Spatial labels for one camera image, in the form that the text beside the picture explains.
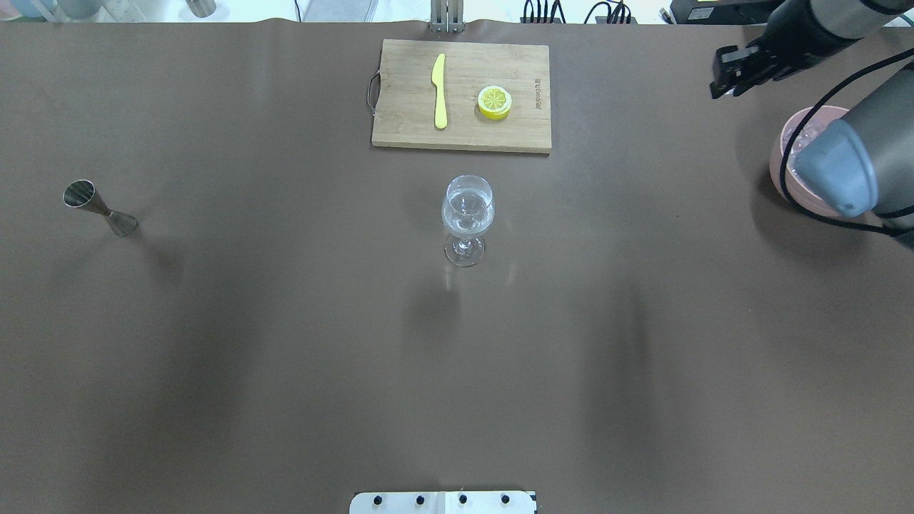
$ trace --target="blue object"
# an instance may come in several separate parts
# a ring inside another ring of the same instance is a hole
[[[873,161],[850,123],[833,121],[793,162],[803,183],[842,216],[860,216],[876,206]]]
[[[40,18],[43,17],[41,12],[35,9],[35,6],[32,5],[32,0],[10,0],[13,3],[13,6],[27,18]],[[48,11],[54,9],[54,0],[40,0],[41,4],[48,8]]]

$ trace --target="knife handle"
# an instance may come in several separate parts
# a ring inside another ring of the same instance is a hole
[[[444,84],[435,88],[435,127],[448,126],[448,110],[444,107]]]

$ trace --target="metal bracket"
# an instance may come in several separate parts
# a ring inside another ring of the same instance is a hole
[[[432,32],[463,32],[463,0],[431,0]]]

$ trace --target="lemon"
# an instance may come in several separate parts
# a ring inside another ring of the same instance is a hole
[[[511,93],[498,86],[485,86],[476,97],[479,112],[490,120],[503,120],[511,111]]]

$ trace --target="metal clamp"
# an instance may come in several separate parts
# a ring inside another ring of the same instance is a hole
[[[463,0],[431,0],[432,32],[463,32]]]
[[[377,71],[375,71],[375,74],[371,76],[371,79],[368,79],[368,92],[365,95],[365,103],[368,105],[368,109],[371,109],[372,116],[375,116],[377,113],[377,100],[375,100],[374,105],[371,104],[371,85],[375,83],[375,79],[378,79],[377,94],[378,94],[378,97],[380,97],[380,94],[381,94],[380,78],[381,78],[381,68],[378,68]]]

